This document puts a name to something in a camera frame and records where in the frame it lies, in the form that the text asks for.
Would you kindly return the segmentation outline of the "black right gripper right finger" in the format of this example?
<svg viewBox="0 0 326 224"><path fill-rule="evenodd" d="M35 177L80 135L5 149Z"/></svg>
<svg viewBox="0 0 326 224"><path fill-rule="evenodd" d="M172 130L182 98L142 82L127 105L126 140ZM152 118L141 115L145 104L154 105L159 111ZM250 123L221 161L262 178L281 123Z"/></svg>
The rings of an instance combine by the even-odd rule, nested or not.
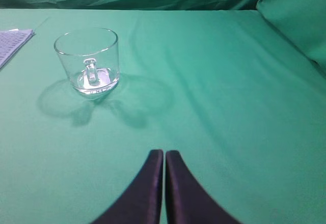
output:
<svg viewBox="0 0 326 224"><path fill-rule="evenodd" d="M168 223L239 223L204 190L176 150L166 152L165 199Z"/></svg>

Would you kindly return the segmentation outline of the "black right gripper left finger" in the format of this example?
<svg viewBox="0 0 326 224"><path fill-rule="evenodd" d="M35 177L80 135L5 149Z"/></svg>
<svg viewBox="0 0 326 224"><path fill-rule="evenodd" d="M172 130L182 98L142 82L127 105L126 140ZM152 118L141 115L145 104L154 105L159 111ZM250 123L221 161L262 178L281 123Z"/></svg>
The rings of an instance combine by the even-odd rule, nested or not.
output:
<svg viewBox="0 0 326 224"><path fill-rule="evenodd" d="M159 223L162 179L163 151L151 150L130 185L93 223Z"/></svg>

